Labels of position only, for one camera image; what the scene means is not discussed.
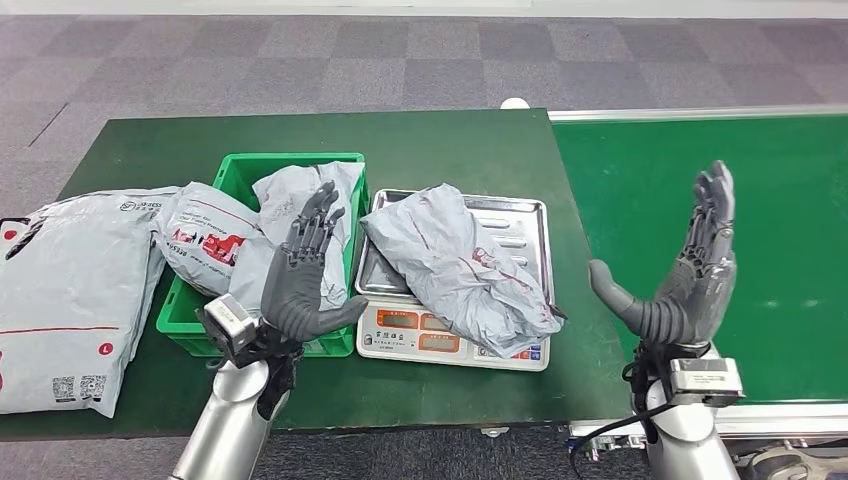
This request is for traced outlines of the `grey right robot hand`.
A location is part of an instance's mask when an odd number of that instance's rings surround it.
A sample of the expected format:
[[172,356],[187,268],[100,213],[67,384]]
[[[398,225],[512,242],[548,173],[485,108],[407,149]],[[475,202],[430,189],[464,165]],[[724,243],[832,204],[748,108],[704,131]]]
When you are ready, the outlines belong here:
[[643,342],[700,346],[712,341],[735,288],[732,248],[734,179],[714,161],[693,185],[694,205],[683,247],[651,299],[640,299],[615,282],[608,265],[589,261],[589,280],[600,301]]

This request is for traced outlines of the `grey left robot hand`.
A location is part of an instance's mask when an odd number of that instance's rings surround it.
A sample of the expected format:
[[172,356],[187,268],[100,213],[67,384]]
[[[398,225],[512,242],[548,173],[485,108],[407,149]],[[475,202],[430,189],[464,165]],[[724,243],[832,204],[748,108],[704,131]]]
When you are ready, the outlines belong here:
[[331,209],[338,197],[333,181],[322,184],[292,221],[270,264],[260,312],[288,340],[308,342],[354,324],[368,306],[368,300],[358,295],[338,308],[320,308],[326,253],[345,213],[342,208]]

